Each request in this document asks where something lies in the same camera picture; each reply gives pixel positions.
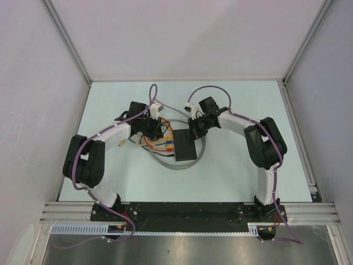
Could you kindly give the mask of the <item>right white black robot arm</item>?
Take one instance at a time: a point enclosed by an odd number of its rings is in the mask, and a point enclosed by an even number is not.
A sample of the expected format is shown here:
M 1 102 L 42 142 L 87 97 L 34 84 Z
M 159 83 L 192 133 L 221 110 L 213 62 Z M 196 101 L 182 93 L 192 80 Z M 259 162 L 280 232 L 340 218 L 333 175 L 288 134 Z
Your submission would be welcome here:
M 190 141 L 205 137 L 211 128 L 230 130 L 245 137 L 250 159 L 258 169 L 254 214 L 258 220 L 268 221 L 279 209 L 277 175 L 287 153 L 275 121 L 270 117 L 256 121 L 235 114 L 229 107 L 220 108 L 212 97 L 197 105 L 187 102 L 185 110 L 191 114 L 188 119 Z

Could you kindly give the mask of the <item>black network switch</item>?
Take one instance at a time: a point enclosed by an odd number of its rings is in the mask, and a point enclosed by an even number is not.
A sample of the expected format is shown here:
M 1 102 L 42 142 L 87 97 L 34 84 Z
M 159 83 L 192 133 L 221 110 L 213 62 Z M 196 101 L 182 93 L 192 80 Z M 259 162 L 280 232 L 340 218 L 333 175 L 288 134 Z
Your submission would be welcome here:
M 173 131 L 174 156 L 177 162 L 197 159 L 195 142 L 188 142 L 189 129 Z

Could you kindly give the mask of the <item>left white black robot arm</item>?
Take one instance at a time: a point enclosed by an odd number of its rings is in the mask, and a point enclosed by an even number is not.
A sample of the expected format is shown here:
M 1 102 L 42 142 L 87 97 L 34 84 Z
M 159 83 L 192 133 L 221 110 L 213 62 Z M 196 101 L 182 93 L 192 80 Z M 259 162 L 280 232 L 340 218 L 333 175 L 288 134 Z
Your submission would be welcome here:
M 103 207 L 103 215 L 117 220 L 123 211 L 120 196 L 104 180 L 105 153 L 130 137 L 142 133 L 154 140 L 161 139 L 162 118 L 159 112 L 163 105 L 131 102 L 114 122 L 91 137 L 75 135 L 71 138 L 63 175 L 69 178 L 75 190 L 86 191 Z

